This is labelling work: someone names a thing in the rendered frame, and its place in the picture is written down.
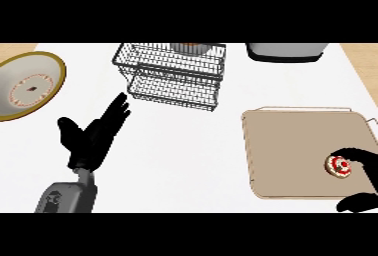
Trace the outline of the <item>red and white cupcake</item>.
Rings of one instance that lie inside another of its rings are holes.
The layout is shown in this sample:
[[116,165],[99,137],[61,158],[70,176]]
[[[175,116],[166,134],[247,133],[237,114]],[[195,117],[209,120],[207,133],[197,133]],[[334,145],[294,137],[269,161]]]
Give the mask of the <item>red and white cupcake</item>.
[[343,156],[330,156],[325,160],[325,170],[337,178],[347,178],[352,174],[352,166]]

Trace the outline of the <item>beige tray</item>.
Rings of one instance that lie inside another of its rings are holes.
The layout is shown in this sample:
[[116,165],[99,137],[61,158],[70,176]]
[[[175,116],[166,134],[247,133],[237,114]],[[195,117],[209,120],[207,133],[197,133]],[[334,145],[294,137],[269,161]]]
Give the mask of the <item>beige tray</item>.
[[250,184],[262,198],[339,199],[376,191],[362,165],[333,176],[325,160],[342,148],[378,153],[378,140],[353,111],[249,110],[243,114]]

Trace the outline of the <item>grey cup with orange top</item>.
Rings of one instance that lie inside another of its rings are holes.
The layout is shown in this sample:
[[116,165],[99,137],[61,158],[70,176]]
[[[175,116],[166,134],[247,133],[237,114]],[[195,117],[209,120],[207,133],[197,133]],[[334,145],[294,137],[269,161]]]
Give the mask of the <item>grey cup with orange top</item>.
[[170,47],[184,55],[203,55],[212,49],[210,45],[197,43],[172,43]]

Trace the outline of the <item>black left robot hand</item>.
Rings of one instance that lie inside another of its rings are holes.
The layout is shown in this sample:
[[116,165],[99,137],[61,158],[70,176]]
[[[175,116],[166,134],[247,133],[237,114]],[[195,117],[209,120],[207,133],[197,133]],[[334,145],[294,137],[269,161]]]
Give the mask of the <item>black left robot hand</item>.
[[120,93],[102,117],[92,121],[86,129],[68,117],[58,119],[61,144],[71,152],[70,169],[83,168],[94,172],[101,167],[130,113],[127,95]]

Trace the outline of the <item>grey and black appliance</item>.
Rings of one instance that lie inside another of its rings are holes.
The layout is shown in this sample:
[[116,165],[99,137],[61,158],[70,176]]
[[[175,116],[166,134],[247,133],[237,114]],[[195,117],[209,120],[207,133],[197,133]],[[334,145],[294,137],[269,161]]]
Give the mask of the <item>grey and black appliance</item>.
[[272,63],[316,62],[324,55],[327,43],[249,43],[253,60]]

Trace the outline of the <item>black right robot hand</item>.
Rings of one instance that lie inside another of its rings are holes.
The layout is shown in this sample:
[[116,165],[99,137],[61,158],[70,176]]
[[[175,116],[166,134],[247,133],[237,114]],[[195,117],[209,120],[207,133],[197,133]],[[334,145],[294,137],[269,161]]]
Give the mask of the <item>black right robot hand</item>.
[[362,164],[374,193],[358,193],[346,197],[337,204],[337,211],[350,211],[359,213],[378,208],[378,154],[358,148],[343,148],[331,153],[333,156],[342,156],[345,159]]

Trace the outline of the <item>gold-rimmed white bowl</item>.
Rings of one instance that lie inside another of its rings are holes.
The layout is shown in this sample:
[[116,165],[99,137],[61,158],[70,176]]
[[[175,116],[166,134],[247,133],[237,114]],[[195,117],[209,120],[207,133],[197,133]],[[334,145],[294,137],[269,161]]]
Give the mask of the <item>gold-rimmed white bowl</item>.
[[0,122],[27,116],[49,103],[65,77],[65,63],[51,52],[27,52],[0,63]]

